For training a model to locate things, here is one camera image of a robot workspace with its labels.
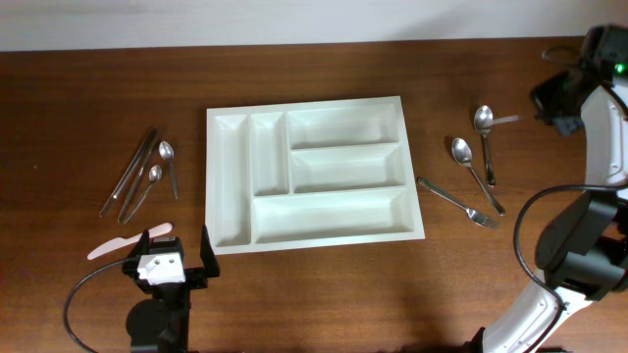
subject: fork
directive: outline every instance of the fork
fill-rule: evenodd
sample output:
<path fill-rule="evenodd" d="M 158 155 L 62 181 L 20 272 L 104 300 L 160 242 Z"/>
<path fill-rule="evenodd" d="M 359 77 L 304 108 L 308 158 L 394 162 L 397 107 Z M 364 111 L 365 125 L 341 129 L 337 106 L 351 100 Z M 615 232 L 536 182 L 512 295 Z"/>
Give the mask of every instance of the fork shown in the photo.
<path fill-rule="evenodd" d="M 489 216 L 480 213 L 472 208 L 468 208 L 466 207 L 462 202 L 458 201 L 455 197 L 449 195 L 446 191 L 444 191 L 443 189 L 439 188 L 438 186 L 432 184 L 430 181 L 428 181 L 427 179 L 425 179 L 422 176 L 419 176 L 416 181 L 423 187 L 427 188 L 428 190 L 434 192 L 435 194 L 441 196 L 443 199 L 451 202 L 452 204 L 458 206 L 459 208 L 463 209 L 466 213 L 467 216 L 469 217 L 469 219 L 473 222 L 475 222 L 476 225 L 481 226 L 481 227 L 487 227 L 489 229 L 492 230 L 497 230 L 499 228 L 499 222 L 493 220 L 492 218 L 490 218 Z"/>

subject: wooden table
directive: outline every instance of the wooden table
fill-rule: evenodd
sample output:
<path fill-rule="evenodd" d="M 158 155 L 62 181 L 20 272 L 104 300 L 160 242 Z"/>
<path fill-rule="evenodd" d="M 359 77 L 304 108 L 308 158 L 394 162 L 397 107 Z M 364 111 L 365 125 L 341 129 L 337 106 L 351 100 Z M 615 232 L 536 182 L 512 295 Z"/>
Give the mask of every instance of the wooden table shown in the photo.
<path fill-rule="evenodd" d="M 478 104 L 518 123 L 491 134 L 507 210 L 499 231 L 475 227 L 419 188 L 426 240 L 219 257 L 222 276 L 192 293 L 190 348 L 201 352 L 392 352 L 461 344 L 510 306 L 527 283 L 511 246 L 533 193 L 584 179 L 585 138 L 534 121 L 528 94 L 559 68 L 541 61 L 580 38 L 170 48 L 0 54 L 0 350 L 71 352 L 61 309 L 84 275 L 129 249 L 87 261 L 95 246 L 175 223 L 185 263 L 200 266 L 205 221 L 205 109 L 400 95 L 414 174 L 493 214 L 446 142 L 466 138 L 482 170 Z M 120 203 L 97 214 L 149 126 L 176 151 L 181 197 L 156 187 L 126 226 Z M 532 262 L 543 226 L 574 195 L 535 206 L 523 227 Z M 128 310 L 146 298 L 119 270 L 86 285 L 71 323 L 88 345 L 129 349 Z M 609 295 L 548 344 L 628 349 L 628 295 Z"/>

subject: spoon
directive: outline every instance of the spoon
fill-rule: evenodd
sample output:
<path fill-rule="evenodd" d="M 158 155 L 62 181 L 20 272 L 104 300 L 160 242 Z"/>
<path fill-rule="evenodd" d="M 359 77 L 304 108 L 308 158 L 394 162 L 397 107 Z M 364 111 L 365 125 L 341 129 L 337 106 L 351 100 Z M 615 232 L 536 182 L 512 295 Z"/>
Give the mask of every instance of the spoon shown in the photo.
<path fill-rule="evenodd" d="M 471 165 L 471 161 L 473 160 L 473 155 L 471 154 L 471 148 L 469 148 L 469 145 L 462 138 L 454 138 L 453 143 L 451 144 L 451 154 L 453 155 L 453 159 L 459 165 L 464 166 L 468 168 L 469 171 L 471 171 L 471 174 L 478 181 L 478 183 L 480 184 L 480 187 L 482 187 L 482 191 L 484 191 L 484 194 L 487 195 L 487 197 L 489 198 L 489 201 L 491 202 L 491 205 L 493 205 L 493 207 L 497 211 L 497 214 L 500 216 L 505 215 L 506 211 L 503 209 L 503 207 L 501 207 L 501 205 L 499 205 L 499 203 L 491 194 L 489 189 L 484 185 L 484 183 L 480 180 L 478 175 L 475 173 L 475 170 L 473 169 L 473 165 Z"/>
<path fill-rule="evenodd" d="M 141 194 L 139 201 L 137 201 L 137 204 L 135 205 L 135 207 L 133 208 L 129 216 L 125 219 L 124 223 L 127 223 L 131 219 L 131 217 L 133 217 L 133 215 L 135 214 L 135 212 L 137 211 L 141 203 L 144 202 L 144 199 L 146 198 L 146 195 L 148 195 L 148 191 L 150 191 L 150 188 L 154 184 L 156 184 L 159 180 L 161 180 L 161 167 L 153 166 L 150 169 L 150 172 L 148 172 L 148 181 L 150 181 L 150 183 L 148 184 L 148 187 L 146 187 L 146 189 L 144 190 L 144 193 Z"/>
<path fill-rule="evenodd" d="M 168 169 L 170 170 L 170 179 L 173 180 L 173 191 L 175 192 L 175 198 L 179 198 L 179 189 L 177 188 L 177 176 L 175 176 L 175 165 L 173 160 L 175 159 L 175 150 L 166 141 L 161 141 L 159 144 L 159 155 L 164 161 L 168 162 Z"/>
<path fill-rule="evenodd" d="M 491 151 L 489 150 L 489 132 L 493 126 L 493 112 L 488 106 L 482 106 L 475 112 L 473 127 L 482 135 L 482 145 L 484 146 L 484 167 L 487 170 L 487 184 L 495 186 L 495 173 L 493 162 L 491 162 Z"/>

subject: white plastic knife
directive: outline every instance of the white plastic knife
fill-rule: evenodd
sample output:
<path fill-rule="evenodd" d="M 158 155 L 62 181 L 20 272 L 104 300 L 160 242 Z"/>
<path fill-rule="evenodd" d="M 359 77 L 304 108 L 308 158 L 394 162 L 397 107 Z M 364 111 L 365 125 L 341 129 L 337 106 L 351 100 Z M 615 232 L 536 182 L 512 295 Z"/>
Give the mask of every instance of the white plastic knife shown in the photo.
<path fill-rule="evenodd" d="M 164 223 L 161 224 L 157 227 L 153 227 L 151 229 L 148 230 L 148 236 L 150 236 L 151 238 L 155 237 L 155 236 L 160 236 L 160 235 L 164 235 L 164 234 L 168 234 L 169 232 L 171 232 L 173 229 L 173 224 L 171 223 Z M 136 235 L 136 236 L 132 236 L 130 238 L 124 239 L 122 237 L 117 237 L 114 239 L 111 239 L 109 241 L 107 241 L 106 243 L 98 246 L 97 248 L 95 248 L 92 252 L 89 253 L 89 255 L 87 255 L 87 260 L 93 260 L 95 258 L 97 258 L 98 256 L 104 255 L 108 252 L 114 251 L 114 250 L 118 250 L 121 247 L 125 247 L 127 245 L 131 245 L 134 243 L 137 243 L 139 241 L 139 239 L 141 238 L 141 233 Z"/>

